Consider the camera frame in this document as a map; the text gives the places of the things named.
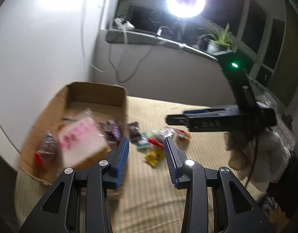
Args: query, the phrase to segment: beige carpet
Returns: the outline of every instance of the beige carpet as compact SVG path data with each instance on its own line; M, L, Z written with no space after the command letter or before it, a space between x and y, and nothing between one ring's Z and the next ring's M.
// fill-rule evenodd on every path
M168 103L129 97L128 122L138 121L141 131L150 133L166 125L167 114L179 114L183 110L199 106ZM207 168L228 166L229 153L225 150L222 132L192 133L187 157ZM125 175L124 195L118 202L110 202L114 232L180 232L185 205L185 190L177 190L171 183L167 163L161 161L156 168L144 162L145 154L130 144L128 172ZM38 202L46 187L19 171L15 192L15 209L20 225ZM253 185L248 191L257 199L259 192ZM211 192L209 194L209 232L213 230ZM85 232L82 220L81 232Z

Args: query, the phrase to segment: potted plant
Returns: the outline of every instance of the potted plant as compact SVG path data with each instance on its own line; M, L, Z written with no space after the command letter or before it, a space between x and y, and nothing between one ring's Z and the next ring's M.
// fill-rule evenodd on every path
M218 31L218 29L215 27L216 32L209 31L208 33L205 33L199 36L198 40L201 40L206 36L211 36L213 38L213 39L209 39L208 41L208 46L206 50L208 53L215 53L219 51L229 50L233 47L233 42L229 38L229 34L231 34L231 32L229 31L229 28L230 28L229 23L227 23L226 28L222 31Z

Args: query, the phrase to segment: clear plastic bag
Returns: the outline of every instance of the clear plastic bag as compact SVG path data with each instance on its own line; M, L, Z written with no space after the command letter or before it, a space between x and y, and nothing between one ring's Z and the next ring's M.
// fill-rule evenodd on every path
M176 129L173 129L169 126L165 126L163 129L155 129L152 131L153 138L156 139L159 143L164 144L164 140L167 137L172 137L176 133Z
M42 169L49 169L53 165L55 157L59 152L59 142L50 131L47 131L35 152L36 164Z
M93 119L90 109L86 109L72 120L68 121L58 133L65 168L77 166L108 145L106 136Z

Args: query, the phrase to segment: white cable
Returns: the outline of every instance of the white cable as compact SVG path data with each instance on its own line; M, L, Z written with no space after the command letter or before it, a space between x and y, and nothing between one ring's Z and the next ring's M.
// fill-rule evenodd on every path
M82 6L82 11L81 11L81 25L80 25L80 38L81 38L81 50L82 50L82 55L85 59L85 62L87 64L89 64L91 67L95 68L97 71L101 72L101 73L106 73L109 71L101 71L99 70L97 67L95 67L87 58L86 53L85 53L85 49L84 49L84 25L85 25L85 18L86 18L86 1L83 1L83 6Z
M119 73L120 71L120 67L122 65L122 61L123 61L123 56L125 54L125 48L126 46L128 45L128 35L127 35L127 32L126 32L126 28L125 26L122 24L122 22L120 20L117 20L116 23L118 24L118 28L123 30L123 35L124 35L124 47L123 47L123 52L122 52L122 55L121 55L121 58L120 58L120 61L119 61L119 64L117 65L117 72Z
M126 83L126 82L128 82L131 78L134 77L134 75L136 74L136 72L137 72L139 66L141 65L141 63L142 63L142 62L143 62L143 61L150 55L150 53L152 52L154 46L155 46L156 43L157 43L157 39L158 39L158 38L156 37L156 42L155 42L154 44L151 45L151 47L150 47L149 51L147 52L147 54L146 54L145 56L143 56L143 57L138 61L137 65L136 65L135 69L133 70L133 72L131 73L131 75L128 76L128 78L125 79L125 80L123 80L123 81L120 81L120 80L119 80L119 73L118 73L117 69L115 68L114 64L111 62L111 49L112 49L112 44L109 45L108 61L109 61L109 63L111 64L111 66L113 67L113 69L114 69L114 71L115 71L115 76L116 76L116 80L117 80L117 82L119 82L119 83Z

